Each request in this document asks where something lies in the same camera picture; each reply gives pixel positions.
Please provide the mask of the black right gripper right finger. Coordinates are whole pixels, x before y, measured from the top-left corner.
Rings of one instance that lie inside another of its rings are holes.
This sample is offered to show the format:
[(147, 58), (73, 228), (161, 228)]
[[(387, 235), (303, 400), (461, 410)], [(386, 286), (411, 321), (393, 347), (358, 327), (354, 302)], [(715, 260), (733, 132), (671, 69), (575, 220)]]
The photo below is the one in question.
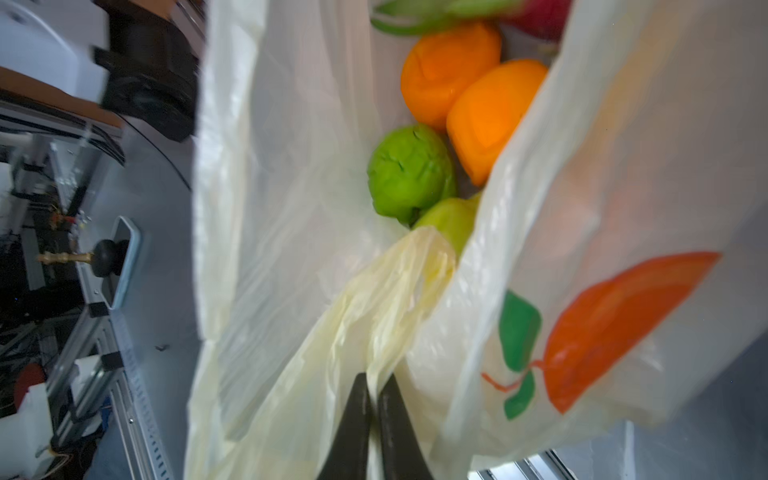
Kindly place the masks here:
[(384, 385), (377, 406), (384, 478), (433, 480), (395, 375)]

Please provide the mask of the translucent printed plastic bag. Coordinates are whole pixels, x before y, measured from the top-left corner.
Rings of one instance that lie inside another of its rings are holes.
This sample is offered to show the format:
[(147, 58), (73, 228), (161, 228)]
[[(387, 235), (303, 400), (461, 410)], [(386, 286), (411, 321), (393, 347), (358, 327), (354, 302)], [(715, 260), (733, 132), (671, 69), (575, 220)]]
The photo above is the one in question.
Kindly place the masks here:
[(462, 255), (377, 215), (410, 42), (366, 1), (214, 1), (188, 479), (312, 479), (395, 376), (438, 479), (767, 475), (767, 5), (579, 1)]

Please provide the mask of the pink dragon fruit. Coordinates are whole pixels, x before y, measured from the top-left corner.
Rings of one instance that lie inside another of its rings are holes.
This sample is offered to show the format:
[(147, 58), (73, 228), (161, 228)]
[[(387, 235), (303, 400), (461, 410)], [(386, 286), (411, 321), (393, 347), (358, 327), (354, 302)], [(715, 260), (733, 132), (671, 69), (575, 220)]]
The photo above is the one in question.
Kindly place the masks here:
[(384, 1), (373, 8), (370, 22), (395, 36), (424, 36), (470, 21), (499, 21), (545, 41), (564, 33), (572, 0)]

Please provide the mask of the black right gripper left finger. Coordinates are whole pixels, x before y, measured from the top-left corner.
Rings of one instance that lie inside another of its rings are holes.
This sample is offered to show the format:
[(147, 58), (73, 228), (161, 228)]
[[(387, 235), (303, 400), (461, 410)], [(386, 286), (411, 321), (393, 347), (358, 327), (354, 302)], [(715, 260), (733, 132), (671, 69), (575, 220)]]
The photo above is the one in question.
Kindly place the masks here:
[(353, 382), (327, 458), (317, 480), (365, 480), (367, 478), (372, 402), (365, 373)]

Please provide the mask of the orange fruit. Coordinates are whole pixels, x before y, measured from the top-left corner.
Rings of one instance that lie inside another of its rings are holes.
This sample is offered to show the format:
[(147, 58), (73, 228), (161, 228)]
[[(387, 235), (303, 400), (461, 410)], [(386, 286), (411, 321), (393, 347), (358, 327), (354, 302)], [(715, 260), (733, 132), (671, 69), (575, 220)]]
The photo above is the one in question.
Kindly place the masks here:
[(403, 100), (414, 119), (443, 131), (455, 101), (500, 64), (501, 50), (498, 28), (484, 21), (419, 40), (409, 52), (400, 78)]
[(447, 133), (473, 185), (485, 185), (547, 74), (548, 68), (536, 60), (510, 60), (456, 100), (447, 117)]

